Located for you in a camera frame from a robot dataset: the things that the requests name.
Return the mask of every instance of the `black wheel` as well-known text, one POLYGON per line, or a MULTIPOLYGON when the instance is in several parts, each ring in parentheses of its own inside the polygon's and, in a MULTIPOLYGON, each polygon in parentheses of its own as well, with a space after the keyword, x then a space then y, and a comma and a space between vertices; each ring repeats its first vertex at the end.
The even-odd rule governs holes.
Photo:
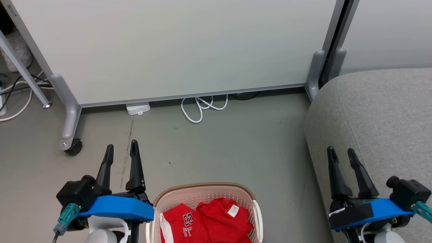
POLYGON ((82 148, 83 148, 83 142, 81 142, 79 138, 74 138, 72 140, 72 144, 70 145, 70 148, 68 148, 64 152, 69 155, 75 156, 81 151, 82 148))

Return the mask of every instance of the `white cable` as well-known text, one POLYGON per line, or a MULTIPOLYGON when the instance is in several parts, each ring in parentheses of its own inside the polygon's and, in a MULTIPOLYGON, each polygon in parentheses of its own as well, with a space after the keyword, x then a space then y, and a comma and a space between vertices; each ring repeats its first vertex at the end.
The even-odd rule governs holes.
POLYGON ((366 223, 365 225, 363 225, 362 230, 360 231, 360 237, 362 238, 363 243, 366 243, 365 240, 365 228, 370 225, 371 223, 366 223))
MULTIPOLYGON (((25 84, 27 84, 26 81, 18 81, 18 82, 15 84, 15 86, 16 86, 17 84, 20 84, 20 83, 25 83, 25 84)), ((7 87, 7 88, 2 89, 2 90, 1 90, 1 93, 10 90, 10 89, 12 88, 12 86, 13 86, 13 85, 11 85, 11 86, 9 86, 9 87, 7 87)), ((41 89, 53 90, 54 88, 41 87, 41 89)))
MULTIPOLYGON (((25 81, 19 81, 19 82, 17 82, 16 84, 19 84, 19 83, 27 83, 27 82, 25 82, 25 81)), ((10 88, 12 88, 12 86, 10 86, 10 87, 8 87, 8 88, 2 90, 2 91, 8 90, 8 89, 10 89, 10 88)), ((10 119, 14 119, 14 118, 17 117, 19 114, 21 114, 21 113, 22 113, 22 112, 27 108, 27 106, 30 104, 30 101, 32 100, 32 94, 33 94, 33 90, 30 91, 30 95, 29 95, 29 99, 27 100, 27 103, 24 105, 24 107, 23 107, 23 108, 22 108, 18 113, 16 113, 16 114, 13 115, 13 116, 10 116, 10 117, 8 117, 8 118, 0 119, 0 122, 5 122, 5 121, 8 121, 8 120, 10 120, 10 119)))
POLYGON ((13 115, 13 116, 10 116, 10 117, 8 117, 8 118, 0 119, 0 122, 8 121, 8 120, 10 120, 10 119, 13 119, 13 118, 17 117, 19 114, 21 114, 21 113, 22 113, 22 112, 27 108, 27 106, 29 105, 30 100, 32 99, 32 94, 33 94, 33 90, 30 91, 30 95, 29 95, 29 99, 27 100, 27 103, 24 105, 24 107, 23 107, 23 108, 22 108, 18 113, 16 113, 16 114, 13 115))
POLYGON ((184 100, 185 100, 186 98, 182 99, 182 100, 181 100, 181 104, 180 104, 180 106, 181 106, 181 110, 183 111, 183 114, 186 116, 186 118, 187 118, 189 121, 191 121, 191 122, 193 122, 193 123, 200 123, 200 122, 203 120, 203 110, 207 110, 207 109, 210 108, 210 107, 213 108, 213 109, 215 109, 215 110, 218 110, 218 111, 221 111, 221 110, 225 109, 226 105, 228 104, 228 95, 226 95, 225 105, 224 105, 222 108, 217 108, 217 107, 213 106, 213 96, 211 96, 211 97, 212 97, 212 101, 210 102, 210 104, 209 104, 207 101, 201 99, 200 97, 194 97, 195 102, 197 103, 198 109, 200 110, 200 119, 199 119, 198 121, 192 120, 192 119, 191 119, 191 118, 186 114, 186 111, 185 111, 184 108, 183 108, 183 102, 184 102, 184 100), (202 106, 200 105, 200 101, 202 101, 202 102, 203 102, 204 104, 206 104, 207 106, 206 106, 206 107, 202 107, 202 106))

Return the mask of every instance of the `basket handle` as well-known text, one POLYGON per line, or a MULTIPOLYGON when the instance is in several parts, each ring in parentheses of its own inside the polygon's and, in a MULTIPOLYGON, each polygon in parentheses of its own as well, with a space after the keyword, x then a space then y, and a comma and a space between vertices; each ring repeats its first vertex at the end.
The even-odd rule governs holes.
POLYGON ((261 214, 261 209, 260 206, 258 205, 258 202, 256 200, 254 200, 253 202, 254 202, 254 210, 256 212, 255 225, 257 226, 258 241, 262 243, 264 237, 263 216, 261 214))
POLYGON ((150 222, 146 223, 146 242, 147 243, 153 243, 153 228, 154 228, 154 221, 150 221, 150 222))

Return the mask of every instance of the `gray fabric upholstery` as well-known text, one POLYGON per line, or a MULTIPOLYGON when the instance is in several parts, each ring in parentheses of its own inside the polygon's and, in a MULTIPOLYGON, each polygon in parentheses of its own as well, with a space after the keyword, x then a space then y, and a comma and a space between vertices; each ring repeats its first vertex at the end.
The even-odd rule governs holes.
MULTIPOLYGON (((330 145, 355 196, 359 190, 348 162, 350 147, 380 197, 390 195, 385 183, 393 175, 432 189, 432 69, 375 70, 334 78, 312 102, 305 134, 327 212, 330 145)), ((432 198, 427 204, 432 207, 432 198)), ((418 215, 396 231, 407 243, 432 240, 432 225, 418 215)), ((345 242, 342 233, 333 236, 336 243, 345 242)))

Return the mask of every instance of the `whiteboard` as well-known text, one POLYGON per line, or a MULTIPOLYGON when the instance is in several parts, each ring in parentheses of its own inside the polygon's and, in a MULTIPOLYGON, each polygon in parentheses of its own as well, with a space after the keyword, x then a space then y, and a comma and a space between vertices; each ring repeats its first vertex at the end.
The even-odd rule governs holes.
POLYGON ((432 1, 360 0, 343 47, 340 75, 432 67, 432 1))
POLYGON ((306 82, 336 0, 12 0, 79 104, 306 82))

